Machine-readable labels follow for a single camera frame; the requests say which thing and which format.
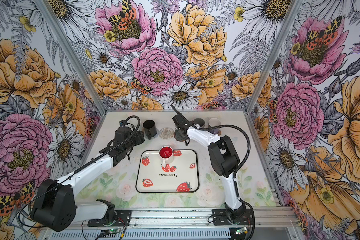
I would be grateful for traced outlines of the grey mug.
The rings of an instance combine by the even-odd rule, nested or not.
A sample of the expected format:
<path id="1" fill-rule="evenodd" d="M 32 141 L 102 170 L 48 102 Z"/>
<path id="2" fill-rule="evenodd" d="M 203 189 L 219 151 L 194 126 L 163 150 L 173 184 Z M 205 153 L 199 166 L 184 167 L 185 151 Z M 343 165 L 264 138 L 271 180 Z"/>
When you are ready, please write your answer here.
<path id="1" fill-rule="evenodd" d="M 196 118 L 196 119 L 193 120 L 193 124 L 198 125 L 201 128 L 203 128 L 205 126 L 205 120 L 201 119 L 201 118 Z"/>

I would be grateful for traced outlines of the blue handled white mug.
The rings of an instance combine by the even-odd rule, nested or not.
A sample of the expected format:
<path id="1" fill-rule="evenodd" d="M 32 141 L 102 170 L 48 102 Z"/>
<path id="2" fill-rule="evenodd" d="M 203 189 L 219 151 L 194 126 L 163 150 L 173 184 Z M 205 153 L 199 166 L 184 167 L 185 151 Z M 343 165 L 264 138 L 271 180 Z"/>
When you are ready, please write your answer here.
<path id="1" fill-rule="evenodd" d="M 174 138 L 176 139 L 176 141 L 179 142 L 185 142 L 187 140 L 189 140 L 189 136 L 187 134 L 187 129 L 176 129 L 175 133 L 174 133 Z"/>

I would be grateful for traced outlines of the black mug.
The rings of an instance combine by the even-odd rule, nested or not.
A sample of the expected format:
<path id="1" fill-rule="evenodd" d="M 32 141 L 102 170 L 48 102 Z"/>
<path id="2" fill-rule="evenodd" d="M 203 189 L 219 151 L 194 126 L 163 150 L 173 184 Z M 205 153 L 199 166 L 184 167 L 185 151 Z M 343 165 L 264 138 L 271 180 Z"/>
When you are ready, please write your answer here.
<path id="1" fill-rule="evenodd" d="M 157 135 L 156 123 L 153 120 L 144 121 L 143 132 L 149 140 L 154 138 Z"/>

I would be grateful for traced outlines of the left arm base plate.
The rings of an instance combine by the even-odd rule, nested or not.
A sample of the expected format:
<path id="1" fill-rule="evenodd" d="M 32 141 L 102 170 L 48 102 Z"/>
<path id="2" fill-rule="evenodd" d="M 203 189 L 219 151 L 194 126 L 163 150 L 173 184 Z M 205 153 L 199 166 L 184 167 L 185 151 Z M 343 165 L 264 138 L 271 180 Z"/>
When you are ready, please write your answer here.
<path id="1" fill-rule="evenodd" d="M 131 220 L 131 210 L 114 210 L 99 220 L 88 220 L 89 227 L 128 227 Z"/>

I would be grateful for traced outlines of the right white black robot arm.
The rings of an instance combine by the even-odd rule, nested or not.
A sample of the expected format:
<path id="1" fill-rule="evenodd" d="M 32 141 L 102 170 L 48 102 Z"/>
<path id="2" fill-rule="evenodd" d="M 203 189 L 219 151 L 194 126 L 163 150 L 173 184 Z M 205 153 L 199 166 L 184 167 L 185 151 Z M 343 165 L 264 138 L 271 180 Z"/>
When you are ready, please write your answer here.
<path id="1" fill-rule="evenodd" d="M 174 138 L 186 145 L 190 141 L 199 143 L 208 149 L 210 162 L 215 173 L 222 177 L 225 191 L 225 210 L 228 221 L 231 224 L 238 224 L 248 213 L 247 208 L 252 206 L 245 202 L 239 194 L 237 173 L 246 163 L 251 152 L 251 140 L 248 134 L 241 128 L 234 125 L 218 125 L 210 128 L 202 128 L 189 121 L 174 106 L 171 108 L 177 113 L 173 117 L 176 129 Z M 231 138 L 227 135 L 220 137 L 212 134 L 211 131 L 221 128 L 231 128 L 242 133 L 247 141 L 247 152 L 242 160 L 235 149 Z"/>

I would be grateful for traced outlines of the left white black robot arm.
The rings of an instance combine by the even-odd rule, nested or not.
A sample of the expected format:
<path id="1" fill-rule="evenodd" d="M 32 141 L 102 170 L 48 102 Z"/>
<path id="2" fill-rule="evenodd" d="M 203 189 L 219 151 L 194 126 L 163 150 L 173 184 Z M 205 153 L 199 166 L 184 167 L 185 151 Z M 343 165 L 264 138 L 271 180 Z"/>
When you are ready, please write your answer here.
<path id="1" fill-rule="evenodd" d="M 113 140 L 95 158 L 57 180 L 43 181 L 34 199 L 31 220 L 56 232 L 65 230 L 72 223 L 89 220 L 113 224 L 116 220 L 114 204 L 106 200 L 77 203 L 76 197 L 93 180 L 128 158 L 135 146 L 144 143 L 140 124 L 137 116 L 121 120 Z"/>

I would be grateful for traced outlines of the lavender mug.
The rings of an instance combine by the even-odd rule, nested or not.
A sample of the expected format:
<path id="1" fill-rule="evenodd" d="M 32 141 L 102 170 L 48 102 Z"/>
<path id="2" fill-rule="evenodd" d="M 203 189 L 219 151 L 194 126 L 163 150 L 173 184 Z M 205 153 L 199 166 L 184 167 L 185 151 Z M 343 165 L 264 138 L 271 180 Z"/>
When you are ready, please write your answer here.
<path id="1" fill-rule="evenodd" d="M 209 128 L 220 126 L 220 125 L 221 125 L 221 121 L 219 119 L 217 119 L 217 118 L 210 118 L 208 120 L 208 127 Z M 212 133 L 212 134 L 217 134 L 217 135 L 221 134 L 220 128 L 209 130 L 209 132 Z"/>

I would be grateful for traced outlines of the grey woven round coaster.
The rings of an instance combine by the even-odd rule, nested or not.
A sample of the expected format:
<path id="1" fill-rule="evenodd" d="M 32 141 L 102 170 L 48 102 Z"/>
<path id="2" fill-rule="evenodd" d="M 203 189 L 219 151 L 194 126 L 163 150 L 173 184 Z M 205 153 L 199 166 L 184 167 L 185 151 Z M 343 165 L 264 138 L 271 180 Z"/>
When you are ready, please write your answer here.
<path id="1" fill-rule="evenodd" d="M 159 135 L 160 135 L 160 130 L 157 129 L 157 128 L 155 128 L 154 133 L 156 133 L 156 134 L 152 137 L 152 139 L 155 139 L 155 138 L 158 138 L 158 137 L 159 137 Z"/>

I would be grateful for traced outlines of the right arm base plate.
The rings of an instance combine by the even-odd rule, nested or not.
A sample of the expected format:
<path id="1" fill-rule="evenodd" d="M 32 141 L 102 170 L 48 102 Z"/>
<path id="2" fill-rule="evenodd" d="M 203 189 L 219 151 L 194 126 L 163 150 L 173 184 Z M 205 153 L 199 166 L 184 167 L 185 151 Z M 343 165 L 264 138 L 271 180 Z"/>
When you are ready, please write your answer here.
<path id="1" fill-rule="evenodd" d="M 252 210 L 247 209 L 246 212 L 234 222 L 230 222 L 225 209 L 213 209 L 212 215 L 208 217 L 208 223 L 214 226 L 253 226 L 254 213 Z"/>

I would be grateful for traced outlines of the red inside white mug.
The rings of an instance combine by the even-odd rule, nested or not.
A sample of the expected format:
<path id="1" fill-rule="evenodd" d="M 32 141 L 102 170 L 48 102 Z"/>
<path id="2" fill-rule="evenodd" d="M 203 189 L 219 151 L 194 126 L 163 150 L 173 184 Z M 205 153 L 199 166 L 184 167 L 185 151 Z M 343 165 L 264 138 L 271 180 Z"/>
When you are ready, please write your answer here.
<path id="1" fill-rule="evenodd" d="M 162 147 L 159 150 L 159 156 L 162 160 L 162 167 L 165 168 L 174 161 L 174 150 L 169 146 Z"/>

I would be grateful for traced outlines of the multicolour woven round coaster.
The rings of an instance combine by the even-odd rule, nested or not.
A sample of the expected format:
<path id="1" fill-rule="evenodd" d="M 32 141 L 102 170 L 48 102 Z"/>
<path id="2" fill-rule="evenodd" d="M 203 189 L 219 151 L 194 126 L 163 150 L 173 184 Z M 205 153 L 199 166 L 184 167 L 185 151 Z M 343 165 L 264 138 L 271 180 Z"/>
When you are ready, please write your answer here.
<path id="1" fill-rule="evenodd" d="M 159 132 L 159 137 L 162 139 L 171 139 L 174 136 L 174 130 L 172 128 L 162 128 Z"/>

